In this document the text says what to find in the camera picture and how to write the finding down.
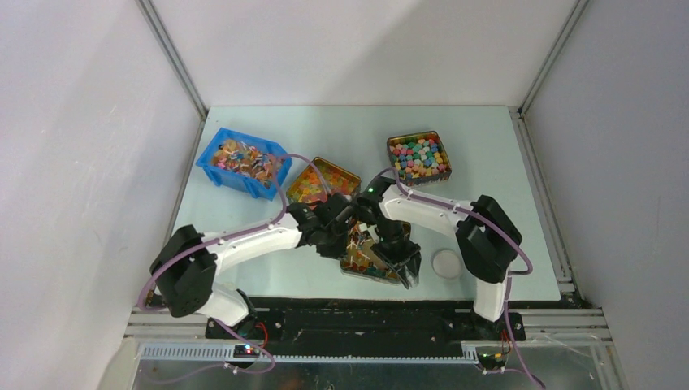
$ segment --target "black bracket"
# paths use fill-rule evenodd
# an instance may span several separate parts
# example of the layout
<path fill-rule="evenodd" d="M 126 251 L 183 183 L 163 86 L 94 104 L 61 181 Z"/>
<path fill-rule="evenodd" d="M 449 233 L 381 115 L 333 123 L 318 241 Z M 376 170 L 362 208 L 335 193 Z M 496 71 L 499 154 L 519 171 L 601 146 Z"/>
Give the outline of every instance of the black bracket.
<path fill-rule="evenodd" d="M 522 243 L 522 234 L 495 199 L 481 195 L 471 205 L 474 212 L 493 222 L 518 245 Z M 473 276 L 493 284 L 505 280 L 509 264 L 517 257 L 507 241 L 471 216 L 457 223 L 455 237 L 466 269 Z"/>
<path fill-rule="evenodd" d="M 478 315 L 451 309 L 270 309 L 259 310 L 256 321 L 268 330 L 267 349 L 281 355 L 358 357 L 452 357 L 462 353 L 462 341 L 500 341 L 504 319 L 480 321 Z M 516 340 L 526 333 L 519 313 L 509 313 Z M 263 338 L 256 329 L 248 337 Z M 210 319 L 207 339 L 233 337 Z"/>

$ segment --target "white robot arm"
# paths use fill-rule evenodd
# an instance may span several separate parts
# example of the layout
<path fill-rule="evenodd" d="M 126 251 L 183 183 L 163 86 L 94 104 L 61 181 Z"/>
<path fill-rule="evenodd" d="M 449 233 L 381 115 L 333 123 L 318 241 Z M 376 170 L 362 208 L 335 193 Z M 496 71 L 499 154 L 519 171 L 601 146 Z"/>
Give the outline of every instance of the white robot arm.
<path fill-rule="evenodd" d="M 418 282 L 421 255 L 420 247 L 404 237 L 401 221 L 406 221 L 457 238 L 466 269 L 477 278 L 474 312 L 490 322 L 497 321 L 503 310 L 507 270 L 517 254 L 478 220 L 438 204 L 473 207 L 474 212 L 490 219 L 516 242 L 521 242 L 521 235 L 490 197 L 468 202 L 414 193 L 432 201 L 414 199 L 404 194 L 394 180 L 377 177 L 353 200 L 336 193 L 313 210 L 303 203 L 292 204 L 279 222 L 257 223 L 248 229 L 251 233 L 220 239 L 178 261 L 161 274 L 156 282 L 158 289 L 173 317 L 202 313 L 241 332 L 242 328 L 253 327 L 253 307 L 242 291 L 217 283 L 217 275 L 251 258 L 303 245 L 315 245 L 321 256 L 339 258 L 345 254 L 349 228 L 355 219 L 375 225 L 380 241 L 372 246 L 373 251 L 410 288 Z M 151 274 L 194 245 L 232 236 L 227 232 L 201 234 L 191 225 L 182 227 L 151 265 Z"/>
<path fill-rule="evenodd" d="M 409 191 L 419 193 L 411 188 L 407 189 L 407 192 Z M 454 204 L 464 209 L 471 209 L 472 207 L 470 201 L 454 201 L 427 193 L 421 194 L 426 198 Z M 390 185 L 383 193 L 380 209 L 387 219 L 404 220 L 451 237 L 457 235 L 460 222 L 467 218 L 466 214 L 455 210 L 448 210 L 446 207 L 412 199 L 404 195 L 396 185 Z M 474 312 L 489 321 L 497 321 L 502 315 L 506 289 L 505 277 L 499 283 L 489 283 L 477 277 Z"/>

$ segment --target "cable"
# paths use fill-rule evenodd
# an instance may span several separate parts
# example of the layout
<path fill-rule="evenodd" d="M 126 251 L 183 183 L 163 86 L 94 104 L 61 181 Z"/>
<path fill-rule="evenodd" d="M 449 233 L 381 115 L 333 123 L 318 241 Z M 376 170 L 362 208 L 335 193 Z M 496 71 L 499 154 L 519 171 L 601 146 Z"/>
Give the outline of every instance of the cable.
<path fill-rule="evenodd" d="M 512 289 L 512 275 L 529 275 L 534 270 L 533 263 L 531 263 L 531 260 L 529 259 L 527 254 L 524 253 L 524 251 L 521 248 L 519 248 L 519 244 L 514 242 L 514 240 L 512 240 L 512 237 L 510 237 L 507 233 L 505 233 L 499 226 L 497 226 L 493 222 L 491 222 L 490 219 L 482 216 L 481 214 L 476 213 L 472 210 L 468 210 L 468 209 L 461 207 L 461 206 L 458 206 L 458 205 L 454 205 L 454 204 L 447 203 L 444 201 L 437 201 L 436 199 L 431 199 L 429 197 L 423 197 L 420 195 L 416 195 L 416 194 L 414 194 L 413 190 L 407 191 L 406 188 L 404 187 L 404 185 L 402 185 L 402 183 L 400 182 L 400 176 L 395 172 L 394 168 L 392 168 L 392 167 L 383 169 L 378 175 L 376 175 L 374 177 L 374 179 L 379 177 L 379 176 L 382 176 L 385 172 L 388 172 L 388 171 L 393 172 L 392 176 L 395 178 L 395 183 L 397 185 L 397 188 L 400 190 L 402 195 L 405 195 L 406 197 L 411 198 L 411 199 L 416 199 L 416 200 L 421 201 L 421 202 L 430 203 L 432 205 L 436 205 L 436 206 L 440 206 L 440 207 L 446 207 L 448 210 L 451 210 L 451 211 L 461 211 L 462 213 L 469 215 L 472 218 L 478 219 L 483 224 L 488 226 L 491 230 L 496 232 L 500 237 L 502 237 L 502 239 L 505 240 L 505 242 L 507 242 L 509 244 L 509 246 L 511 246 L 517 252 L 517 254 L 519 254 L 519 257 L 521 257 L 522 260 L 526 263 L 526 270 L 525 271 L 509 271 L 507 273 L 507 286 L 505 289 L 505 307 L 502 311 L 503 311 L 503 316 L 505 317 L 505 324 L 507 326 L 507 332 L 509 334 L 509 338 L 512 341 L 512 345 L 514 346 L 514 352 L 517 353 L 517 357 L 519 358 L 519 361 L 522 363 L 523 371 L 521 371 L 521 370 L 517 370 L 517 371 L 523 372 L 523 374 L 526 375 L 531 380 L 531 382 L 533 384 L 541 387 L 542 389 L 545 389 L 545 384 L 543 383 L 543 381 L 538 379 L 535 375 L 533 375 L 529 371 L 527 364 L 524 362 L 524 358 L 522 357 L 522 354 L 519 352 L 519 348 L 517 346 L 517 341 L 514 339 L 514 333 L 512 332 L 512 326 L 509 323 L 509 316 L 508 316 L 508 308 L 509 308 L 508 307 L 508 300 L 509 300 L 508 298 L 509 298 L 509 293 Z"/>
<path fill-rule="evenodd" d="M 239 341 L 241 341 L 241 342 L 243 342 L 243 343 L 245 343 L 245 344 L 252 345 L 252 346 L 256 347 L 259 351 L 261 351 L 261 353 L 262 353 L 263 355 L 266 356 L 266 358 L 269 358 L 269 359 L 271 360 L 271 365 L 270 365 L 269 367 L 267 367 L 267 368 L 262 368 L 261 370 L 247 370 L 247 369 L 245 369 L 245 368 L 240 368 L 240 367 L 237 367 L 237 366 L 231 366 L 231 365 L 230 365 L 230 366 L 232 367 L 232 370 L 233 370 L 235 373 L 237 373 L 237 372 L 244 372 L 244 373 L 246 373 L 246 374 L 264 374 L 264 373 L 266 373 L 266 372 L 272 370 L 273 367 L 275 367 L 275 357 L 273 357 L 273 355 L 271 355 L 270 352 L 266 351 L 266 349 L 264 349 L 261 345 L 255 344 L 255 343 L 253 343 L 253 342 L 251 342 L 251 341 L 249 341 L 249 340 L 246 340 L 244 337 L 239 336 L 239 333 L 237 333 L 236 331 L 232 330 L 231 327 L 227 326 L 224 322 L 218 320 L 217 318 L 215 319 L 215 322 L 217 322 L 221 327 L 223 327 L 223 329 L 224 329 L 227 333 L 231 334 L 232 337 L 236 338 L 237 340 L 239 340 Z"/>
<path fill-rule="evenodd" d="M 505 289 L 505 308 L 502 310 L 502 315 L 505 317 L 505 326 L 507 327 L 507 334 L 509 335 L 509 338 L 512 340 L 512 346 L 514 348 L 514 352 L 517 354 L 517 358 L 519 359 L 519 362 L 522 363 L 522 370 L 524 375 L 526 375 L 531 382 L 534 384 L 538 384 L 542 389 L 545 389 L 545 384 L 543 383 L 542 380 L 538 379 L 536 375 L 533 375 L 531 371 L 529 371 L 527 367 L 527 363 L 524 362 L 524 357 L 522 357 L 522 352 L 519 351 L 519 347 L 517 346 L 517 341 L 514 339 L 514 333 L 512 332 L 512 324 L 509 322 L 509 306 L 508 306 L 508 300 L 509 300 L 509 293 L 512 290 L 512 275 L 507 275 L 507 287 Z"/>

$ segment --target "white wall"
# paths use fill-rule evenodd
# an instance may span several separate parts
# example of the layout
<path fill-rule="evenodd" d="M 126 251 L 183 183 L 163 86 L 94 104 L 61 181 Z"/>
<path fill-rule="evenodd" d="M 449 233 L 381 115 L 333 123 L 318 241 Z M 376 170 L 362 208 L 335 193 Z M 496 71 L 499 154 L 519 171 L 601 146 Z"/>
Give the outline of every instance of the white wall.
<path fill-rule="evenodd" d="M 0 5 L 0 388 L 95 388 L 198 117 L 136 2 Z"/>
<path fill-rule="evenodd" d="M 573 4 L 156 2 L 209 105 L 519 105 Z"/>
<path fill-rule="evenodd" d="M 689 3 L 592 2 L 528 124 L 633 389 L 687 388 Z"/>

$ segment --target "wire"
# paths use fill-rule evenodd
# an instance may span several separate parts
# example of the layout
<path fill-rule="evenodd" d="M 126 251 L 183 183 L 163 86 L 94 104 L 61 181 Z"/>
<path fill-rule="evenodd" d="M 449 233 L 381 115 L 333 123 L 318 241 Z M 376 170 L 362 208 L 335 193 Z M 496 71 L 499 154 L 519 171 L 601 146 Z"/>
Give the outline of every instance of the wire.
<path fill-rule="evenodd" d="M 268 345 L 268 330 L 266 329 L 266 325 L 264 323 L 257 323 L 256 327 L 263 330 L 263 344 L 261 344 L 261 346 L 266 348 L 266 345 Z"/>
<path fill-rule="evenodd" d="M 522 370 L 519 370 L 518 368 L 505 368 L 505 369 L 499 369 L 499 370 L 486 370 L 485 367 L 481 366 L 480 364 L 474 366 L 476 370 L 482 371 L 484 375 L 490 375 L 490 374 L 504 374 L 505 372 L 518 372 L 519 374 L 525 375 L 526 373 Z M 535 378 L 536 384 L 538 384 L 541 388 L 545 388 L 545 383 L 543 383 L 542 380 Z"/>
<path fill-rule="evenodd" d="M 524 263 L 526 263 L 526 270 L 524 270 L 524 271 L 509 271 L 507 273 L 507 282 L 506 282 L 507 286 L 505 289 L 505 303 L 504 303 L 504 309 L 502 311 L 503 311 L 503 316 L 505 317 L 505 324 L 507 326 L 507 332 L 509 335 L 509 339 L 512 341 L 512 345 L 514 346 L 514 352 L 517 353 L 517 357 L 519 358 L 519 362 L 522 363 L 522 369 L 523 370 L 517 370 L 517 371 L 522 372 L 524 375 L 526 375 L 531 380 L 531 382 L 533 384 L 539 386 L 542 389 L 545 389 L 545 384 L 543 383 L 543 381 L 538 379 L 535 375 L 533 375 L 529 371 L 526 362 L 524 362 L 524 358 L 522 357 L 522 354 L 519 352 L 519 348 L 517 346 L 517 341 L 514 339 L 514 333 L 512 332 L 512 326 L 509 323 L 509 316 L 508 316 L 508 314 L 509 314 L 508 300 L 509 300 L 509 293 L 511 292 L 511 289 L 512 289 L 512 275 L 529 275 L 534 270 L 533 263 L 531 262 L 531 260 L 527 256 L 527 254 L 524 253 L 524 251 L 521 248 L 519 248 L 519 244 L 514 242 L 512 237 L 510 237 L 507 233 L 505 233 L 499 226 L 497 226 L 496 224 L 491 222 L 490 219 L 482 216 L 481 214 L 479 214 L 473 210 L 468 210 L 468 209 L 461 207 L 459 205 L 454 205 L 452 203 L 447 203 L 445 201 L 438 201 L 436 199 L 431 199 L 429 197 L 423 197 L 420 195 L 416 195 L 416 194 L 414 194 L 413 190 L 407 191 L 405 186 L 402 185 L 402 183 L 400 182 L 400 176 L 397 175 L 394 168 L 392 168 L 392 167 L 383 169 L 378 175 L 376 175 L 374 177 L 374 179 L 379 177 L 379 176 L 382 176 L 383 174 L 385 174 L 388 171 L 393 172 L 392 176 L 395 178 L 395 183 L 397 185 L 397 188 L 400 190 L 402 195 L 404 195 L 408 198 L 411 198 L 411 199 L 421 201 L 421 202 L 426 202 L 426 203 L 430 203 L 432 205 L 445 207 L 448 210 L 451 210 L 452 212 L 460 211 L 466 215 L 469 215 L 472 218 L 478 219 L 483 224 L 485 224 L 487 227 L 489 227 L 491 230 L 493 230 L 495 233 L 497 233 L 500 237 L 502 237 L 502 239 L 505 240 L 505 242 L 507 242 L 507 244 L 509 244 L 509 246 L 511 246 L 512 249 L 514 249 L 517 252 L 517 254 L 519 254 L 519 257 L 522 258 Z"/>

